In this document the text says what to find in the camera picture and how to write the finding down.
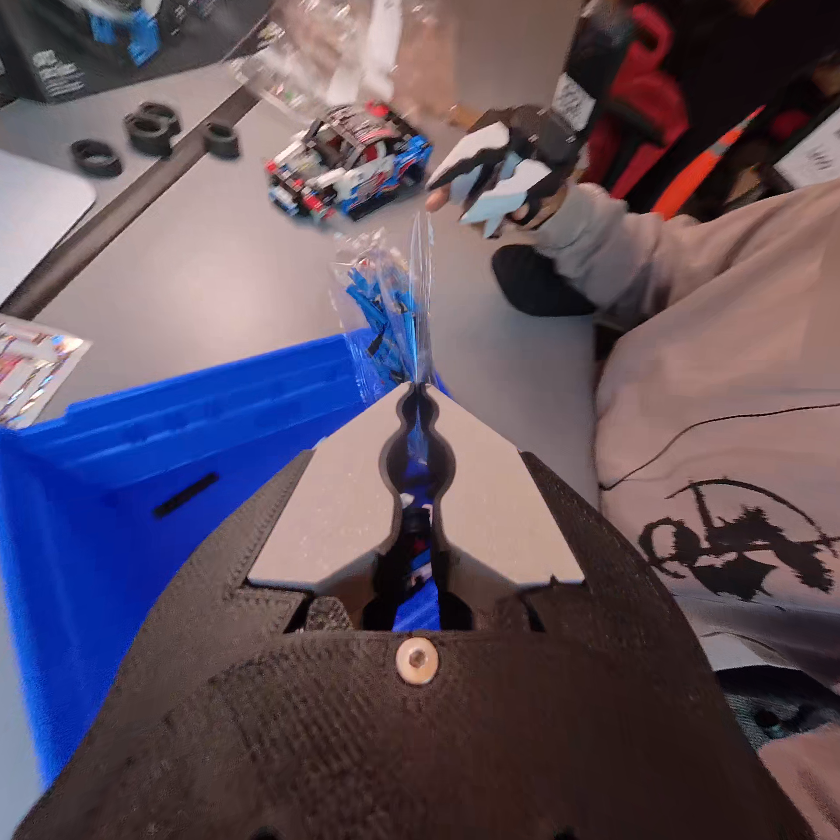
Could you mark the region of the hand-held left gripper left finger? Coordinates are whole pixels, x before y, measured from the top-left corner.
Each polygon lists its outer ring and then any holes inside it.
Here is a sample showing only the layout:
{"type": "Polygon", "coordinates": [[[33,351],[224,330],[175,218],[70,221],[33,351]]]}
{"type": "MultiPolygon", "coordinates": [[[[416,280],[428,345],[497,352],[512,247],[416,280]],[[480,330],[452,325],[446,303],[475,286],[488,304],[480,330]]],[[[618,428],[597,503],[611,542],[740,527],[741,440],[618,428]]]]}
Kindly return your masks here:
{"type": "Polygon", "coordinates": [[[403,503],[387,471],[405,440],[404,383],[318,442],[248,572],[254,586],[341,601],[361,629],[375,572],[396,542],[403,503]]]}

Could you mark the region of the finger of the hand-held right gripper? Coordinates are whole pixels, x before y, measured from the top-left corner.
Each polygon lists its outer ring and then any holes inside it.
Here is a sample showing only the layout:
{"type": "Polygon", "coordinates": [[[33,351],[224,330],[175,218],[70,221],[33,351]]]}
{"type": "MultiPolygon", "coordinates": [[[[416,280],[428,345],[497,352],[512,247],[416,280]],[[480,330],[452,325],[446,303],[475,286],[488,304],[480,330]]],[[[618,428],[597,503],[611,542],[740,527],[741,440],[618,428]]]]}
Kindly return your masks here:
{"type": "Polygon", "coordinates": [[[464,203],[507,156],[510,129],[496,121],[468,133],[447,153],[427,180],[427,192],[451,184],[450,203],[464,203]]]}
{"type": "Polygon", "coordinates": [[[472,200],[459,218],[462,225],[499,228],[507,216],[531,200],[540,203],[553,194],[553,170],[536,160],[520,161],[507,178],[500,179],[472,200]]]}

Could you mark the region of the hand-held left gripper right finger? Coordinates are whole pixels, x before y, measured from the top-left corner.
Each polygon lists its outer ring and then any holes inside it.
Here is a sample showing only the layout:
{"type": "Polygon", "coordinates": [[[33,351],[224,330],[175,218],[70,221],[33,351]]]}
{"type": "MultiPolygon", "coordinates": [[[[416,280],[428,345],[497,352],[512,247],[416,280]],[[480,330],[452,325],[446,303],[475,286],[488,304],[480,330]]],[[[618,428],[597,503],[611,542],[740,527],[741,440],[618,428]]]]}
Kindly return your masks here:
{"type": "Polygon", "coordinates": [[[431,480],[441,628],[487,628],[500,602],[585,582],[515,444],[432,385],[418,391],[418,420],[431,480]]]}

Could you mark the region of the partly built lego race car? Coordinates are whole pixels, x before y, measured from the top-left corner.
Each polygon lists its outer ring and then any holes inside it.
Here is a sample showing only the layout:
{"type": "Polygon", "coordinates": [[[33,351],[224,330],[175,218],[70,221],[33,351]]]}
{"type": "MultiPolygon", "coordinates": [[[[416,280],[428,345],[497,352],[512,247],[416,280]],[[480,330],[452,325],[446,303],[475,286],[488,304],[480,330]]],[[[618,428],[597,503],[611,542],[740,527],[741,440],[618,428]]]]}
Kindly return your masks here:
{"type": "Polygon", "coordinates": [[[384,101],[336,106],[268,159],[268,197],[289,217],[356,221],[423,184],[433,149],[384,101]]]}

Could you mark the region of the large clear numbered parts bag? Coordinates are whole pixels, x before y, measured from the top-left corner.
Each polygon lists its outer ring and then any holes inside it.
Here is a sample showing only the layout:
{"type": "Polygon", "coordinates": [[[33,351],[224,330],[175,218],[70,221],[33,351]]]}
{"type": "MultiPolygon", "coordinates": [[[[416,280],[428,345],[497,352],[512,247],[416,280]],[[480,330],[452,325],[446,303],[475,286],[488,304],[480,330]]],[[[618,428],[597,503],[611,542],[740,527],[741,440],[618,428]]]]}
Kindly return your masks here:
{"type": "Polygon", "coordinates": [[[283,28],[309,76],[307,123],[334,106],[384,101],[410,118],[456,105],[457,28],[447,2],[274,2],[265,26],[283,28]]]}

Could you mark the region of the small clear bag of parts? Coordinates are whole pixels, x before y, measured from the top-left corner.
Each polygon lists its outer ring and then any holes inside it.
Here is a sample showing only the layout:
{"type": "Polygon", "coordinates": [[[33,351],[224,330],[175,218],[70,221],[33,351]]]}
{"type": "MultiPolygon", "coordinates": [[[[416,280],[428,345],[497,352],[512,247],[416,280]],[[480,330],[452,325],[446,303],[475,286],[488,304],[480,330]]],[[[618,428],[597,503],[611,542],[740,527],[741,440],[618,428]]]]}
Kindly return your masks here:
{"type": "MultiPolygon", "coordinates": [[[[330,299],[349,352],[360,401],[371,406],[403,384],[434,384],[427,317],[432,281],[405,257],[383,228],[356,236],[337,235],[330,299]]],[[[428,558],[431,479],[430,444],[418,407],[409,412],[405,444],[397,446],[397,491],[407,515],[387,561],[403,600],[424,587],[431,575],[428,558]]]]}

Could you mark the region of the blue bin with tag label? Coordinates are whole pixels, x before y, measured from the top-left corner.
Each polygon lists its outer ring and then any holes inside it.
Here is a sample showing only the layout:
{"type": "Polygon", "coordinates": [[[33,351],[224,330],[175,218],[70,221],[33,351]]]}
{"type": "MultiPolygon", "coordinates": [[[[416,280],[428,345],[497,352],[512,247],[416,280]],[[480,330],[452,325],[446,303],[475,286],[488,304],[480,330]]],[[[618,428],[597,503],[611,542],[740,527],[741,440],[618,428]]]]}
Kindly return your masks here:
{"type": "Polygon", "coordinates": [[[293,459],[359,415],[372,333],[298,344],[2,432],[2,566],[45,784],[112,683],[137,727],[301,625],[248,585],[293,459]]]}

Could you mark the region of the person's right forearm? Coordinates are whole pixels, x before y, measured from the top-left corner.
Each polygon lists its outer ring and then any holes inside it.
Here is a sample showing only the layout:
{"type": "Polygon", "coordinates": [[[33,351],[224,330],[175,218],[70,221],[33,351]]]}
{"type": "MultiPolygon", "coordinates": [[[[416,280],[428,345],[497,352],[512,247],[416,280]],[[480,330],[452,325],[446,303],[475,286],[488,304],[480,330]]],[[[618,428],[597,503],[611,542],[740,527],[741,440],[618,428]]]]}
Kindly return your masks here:
{"type": "Polygon", "coordinates": [[[838,204],[835,180],[700,223],[633,213],[598,185],[570,185],[534,244],[597,310],[641,322],[731,271],[751,279],[791,260],[801,268],[794,252],[822,252],[838,204]]]}

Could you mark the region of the black lego set box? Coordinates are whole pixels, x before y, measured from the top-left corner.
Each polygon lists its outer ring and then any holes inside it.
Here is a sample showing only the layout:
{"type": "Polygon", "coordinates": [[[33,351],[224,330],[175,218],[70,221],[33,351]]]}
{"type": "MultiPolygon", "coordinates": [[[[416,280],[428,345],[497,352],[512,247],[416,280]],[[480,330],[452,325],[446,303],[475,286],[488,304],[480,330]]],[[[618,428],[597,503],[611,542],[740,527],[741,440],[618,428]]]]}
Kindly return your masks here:
{"type": "Polygon", "coordinates": [[[2,1],[2,81],[53,104],[218,63],[270,1],[2,1]]]}

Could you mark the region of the red office chair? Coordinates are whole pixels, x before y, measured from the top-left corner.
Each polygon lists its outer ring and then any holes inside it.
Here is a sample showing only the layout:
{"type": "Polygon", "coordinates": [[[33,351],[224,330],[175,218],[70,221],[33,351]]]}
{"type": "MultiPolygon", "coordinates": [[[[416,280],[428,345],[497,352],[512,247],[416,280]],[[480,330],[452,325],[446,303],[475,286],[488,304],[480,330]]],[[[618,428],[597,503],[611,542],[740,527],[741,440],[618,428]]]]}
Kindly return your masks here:
{"type": "Polygon", "coordinates": [[[686,102],[662,66],[673,30],[647,3],[633,7],[633,40],[587,142],[582,183],[625,198],[688,130],[686,102]]]}

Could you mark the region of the orange chair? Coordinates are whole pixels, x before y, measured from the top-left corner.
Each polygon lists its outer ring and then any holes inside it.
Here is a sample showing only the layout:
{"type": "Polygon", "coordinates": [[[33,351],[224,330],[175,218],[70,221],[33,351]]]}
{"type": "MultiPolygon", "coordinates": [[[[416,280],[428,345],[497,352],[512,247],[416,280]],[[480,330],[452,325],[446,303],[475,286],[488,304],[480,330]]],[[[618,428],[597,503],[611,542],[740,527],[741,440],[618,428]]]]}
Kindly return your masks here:
{"type": "Polygon", "coordinates": [[[766,106],[756,108],[701,152],[668,184],[651,207],[650,212],[665,220],[675,217],[765,108],[766,106]]]}

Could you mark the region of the person's beige sweatshirt torso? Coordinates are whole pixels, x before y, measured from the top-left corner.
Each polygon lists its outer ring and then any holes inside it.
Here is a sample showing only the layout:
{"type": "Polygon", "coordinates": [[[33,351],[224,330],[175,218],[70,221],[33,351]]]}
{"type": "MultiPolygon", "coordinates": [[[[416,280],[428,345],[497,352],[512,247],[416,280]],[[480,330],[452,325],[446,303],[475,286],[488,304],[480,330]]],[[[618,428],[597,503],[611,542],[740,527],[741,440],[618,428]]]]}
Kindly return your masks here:
{"type": "Polygon", "coordinates": [[[712,667],[769,666],[739,712],[818,838],[838,838],[838,279],[689,315],[602,395],[606,516],[712,667]]]}

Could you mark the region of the black white marker sign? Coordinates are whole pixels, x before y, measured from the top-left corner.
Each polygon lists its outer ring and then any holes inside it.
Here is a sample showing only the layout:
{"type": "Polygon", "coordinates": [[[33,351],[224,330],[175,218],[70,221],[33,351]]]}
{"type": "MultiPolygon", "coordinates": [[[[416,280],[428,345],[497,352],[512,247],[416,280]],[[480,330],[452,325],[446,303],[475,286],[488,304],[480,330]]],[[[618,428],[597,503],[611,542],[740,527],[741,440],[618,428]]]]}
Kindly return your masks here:
{"type": "Polygon", "coordinates": [[[839,121],[827,120],[773,165],[792,188],[839,178],[839,121]]]}

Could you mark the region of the black rubber tyre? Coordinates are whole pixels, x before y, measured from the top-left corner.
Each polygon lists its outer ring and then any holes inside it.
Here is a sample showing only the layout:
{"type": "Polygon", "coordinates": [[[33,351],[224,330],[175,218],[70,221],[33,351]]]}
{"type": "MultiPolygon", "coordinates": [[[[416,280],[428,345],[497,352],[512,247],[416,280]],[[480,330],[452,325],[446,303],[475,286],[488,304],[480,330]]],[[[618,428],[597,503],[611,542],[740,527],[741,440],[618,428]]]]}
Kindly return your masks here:
{"type": "Polygon", "coordinates": [[[182,132],[179,115],[173,108],[166,104],[156,101],[144,101],[137,108],[137,113],[147,118],[162,121],[170,137],[175,137],[182,132]]]}
{"type": "Polygon", "coordinates": [[[132,112],[123,118],[123,127],[136,151],[157,158],[172,155],[172,121],[168,118],[132,112]]]}
{"type": "Polygon", "coordinates": [[[75,141],[70,145],[70,157],[78,170],[87,175],[111,179],[123,173],[122,159],[109,143],[101,140],[75,141]]]}
{"type": "Polygon", "coordinates": [[[240,157],[238,134],[232,125],[207,120],[202,126],[202,138],[206,154],[225,161],[233,161],[240,157]]]}

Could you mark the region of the holographic sticker sheet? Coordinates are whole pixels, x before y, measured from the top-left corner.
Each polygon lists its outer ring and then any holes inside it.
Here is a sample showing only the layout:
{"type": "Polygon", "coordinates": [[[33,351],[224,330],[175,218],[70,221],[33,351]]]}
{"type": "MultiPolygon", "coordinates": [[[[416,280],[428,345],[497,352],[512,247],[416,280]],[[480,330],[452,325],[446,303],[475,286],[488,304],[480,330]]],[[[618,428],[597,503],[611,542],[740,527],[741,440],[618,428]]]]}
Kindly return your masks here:
{"type": "Polygon", "coordinates": [[[1,426],[30,426],[91,342],[36,322],[1,317],[1,426]]]}

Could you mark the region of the white book stand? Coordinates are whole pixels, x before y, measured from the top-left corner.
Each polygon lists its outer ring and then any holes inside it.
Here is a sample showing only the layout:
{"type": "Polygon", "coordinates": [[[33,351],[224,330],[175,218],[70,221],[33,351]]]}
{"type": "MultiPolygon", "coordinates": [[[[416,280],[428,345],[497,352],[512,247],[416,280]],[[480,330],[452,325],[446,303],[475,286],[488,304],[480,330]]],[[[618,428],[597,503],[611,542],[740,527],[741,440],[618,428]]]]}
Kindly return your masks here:
{"type": "Polygon", "coordinates": [[[1,151],[1,301],[96,200],[94,186],[82,176],[1,151]]]}

